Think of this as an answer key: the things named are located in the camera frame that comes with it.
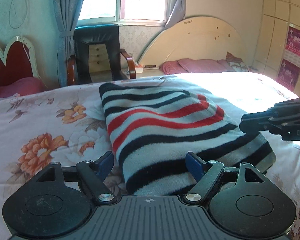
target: red stripe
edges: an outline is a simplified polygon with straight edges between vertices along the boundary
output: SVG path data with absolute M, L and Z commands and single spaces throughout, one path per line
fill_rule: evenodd
M 199 100 L 207 101 L 206 97 L 201 94 L 197 94 Z
M 207 102 L 201 102 L 201 104 L 196 103 L 192 104 L 189 106 L 185 106 L 181 109 L 178 109 L 176 111 L 170 112 L 170 113 L 165 113 L 165 114 L 158 114 L 156 112 L 146 110 L 146 109 L 134 109 L 127 111 L 116 118 L 114 118 L 108 125 L 108 134 L 110 135 L 115 129 L 117 129 L 120 125 L 123 124 L 123 122 L 131 115 L 135 113 L 150 113 L 150 114 L 155 114 L 158 116 L 166 117 L 166 118 L 179 118 L 179 117 L 184 117 L 186 115 L 205 110 L 209 107 L 209 103 Z
M 202 127 L 206 125 L 211 125 L 216 122 L 219 122 L 223 119 L 224 111 L 217 106 L 217 110 L 214 116 L 208 117 L 206 119 L 193 122 L 193 123 L 175 123 L 175 122 L 169 122 L 164 120 L 159 120 L 155 118 L 142 118 L 133 121 L 113 142 L 113 150 L 114 152 L 117 152 L 119 146 L 124 142 L 124 140 L 127 138 L 127 136 L 134 130 L 142 126 L 146 125 L 156 125 L 166 128 L 172 128 L 172 129 L 187 129 L 187 128 L 197 128 Z

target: window frame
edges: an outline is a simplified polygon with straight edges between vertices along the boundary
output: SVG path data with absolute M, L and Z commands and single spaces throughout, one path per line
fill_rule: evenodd
M 171 3 L 172 0 L 166 0 L 165 2 L 165 16 L 163 21 L 157 20 L 141 20 L 141 19 L 120 19 L 120 7 L 121 0 L 117 0 L 116 3 L 116 15 L 114 17 L 99 17 L 78 20 L 77 27 L 90 25 L 90 24 L 106 24 L 112 23 L 119 26 L 154 26 L 164 27 L 171 14 Z

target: window sill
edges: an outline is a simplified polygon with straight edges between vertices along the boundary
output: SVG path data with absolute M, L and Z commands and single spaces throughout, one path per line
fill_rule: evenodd
M 94 19 L 84 19 L 79 20 L 77 27 L 84 25 L 102 25 L 102 24 L 116 24 L 118 26 L 150 26 L 150 27 L 164 27 L 165 22 L 163 21 L 153 21 L 153 20 L 119 20 L 119 21 L 109 21 L 100 20 L 98 18 Z

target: striped sweater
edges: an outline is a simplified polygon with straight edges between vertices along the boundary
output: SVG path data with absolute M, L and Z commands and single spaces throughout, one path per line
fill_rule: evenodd
M 113 151 L 127 191 L 134 195 L 182 194 L 195 180 L 187 171 L 191 151 L 205 161 L 265 172 L 275 161 L 266 139 L 244 134 L 209 98 L 164 87 L 99 88 Z

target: gray curtain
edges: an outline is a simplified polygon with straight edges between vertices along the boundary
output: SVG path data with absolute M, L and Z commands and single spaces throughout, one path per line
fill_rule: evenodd
M 181 21 L 185 15 L 186 15 L 186 0 L 177 0 L 164 29 L 168 29 L 172 27 L 173 25 Z
M 58 47 L 59 85 L 67 85 L 67 60 L 74 52 L 74 30 L 78 23 L 83 0 L 53 0 L 54 13 L 60 31 Z

